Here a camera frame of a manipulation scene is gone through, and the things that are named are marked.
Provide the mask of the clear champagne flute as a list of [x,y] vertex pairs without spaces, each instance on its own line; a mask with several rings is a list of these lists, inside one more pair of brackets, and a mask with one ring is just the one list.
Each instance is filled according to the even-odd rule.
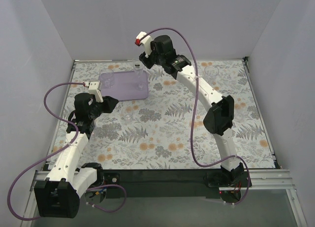
[[143,74],[143,67],[140,61],[133,61],[133,71],[137,75],[138,82],[137,82],[137,89],[142,91],[144,89],[144,83],[141,81],[141,77]]

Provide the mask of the clear faceted tumbler glass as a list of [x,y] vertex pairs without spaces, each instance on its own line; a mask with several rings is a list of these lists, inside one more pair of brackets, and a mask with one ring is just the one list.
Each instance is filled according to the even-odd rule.
[[106,69],[100,72],[99,81],[102,88],[112,88],[114,86],[115,77],[112,69]]

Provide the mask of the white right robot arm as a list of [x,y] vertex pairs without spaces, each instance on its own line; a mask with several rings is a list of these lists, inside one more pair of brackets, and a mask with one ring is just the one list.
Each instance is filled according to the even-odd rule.
[[192,66],[185,56],[176,53],[168,35],[151,38],[147,33],[140,32],[135,44],[144,46],[144,52],[139,56],[139,60],[146,68],[151,69],[153,65],[161,66],[167,74],[193,92],[195,100],[204,106],[207,114],[203,125],[213,135],[221,158],[220,182],[226,185],[239,184],[244,166],[237,158],[232,138],[233,97],[223,96],[200,77],[197,74],[197,67]]

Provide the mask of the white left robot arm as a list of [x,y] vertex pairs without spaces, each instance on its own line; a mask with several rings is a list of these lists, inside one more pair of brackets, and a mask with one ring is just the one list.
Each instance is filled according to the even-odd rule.
[[69,114],[71,124],[66,129],[66,145],[54,167],[43,181],[34,187],[41,217],[74,218],[79,210],[80,197],[92,185],[100,183],[101,165],[84,165],[75,174],[79,158],[95,128],[95,120],[103,113],[112,113],[118,100],[105,96],[98,102],[94,95],[79,93],[74,97],[74,110]]

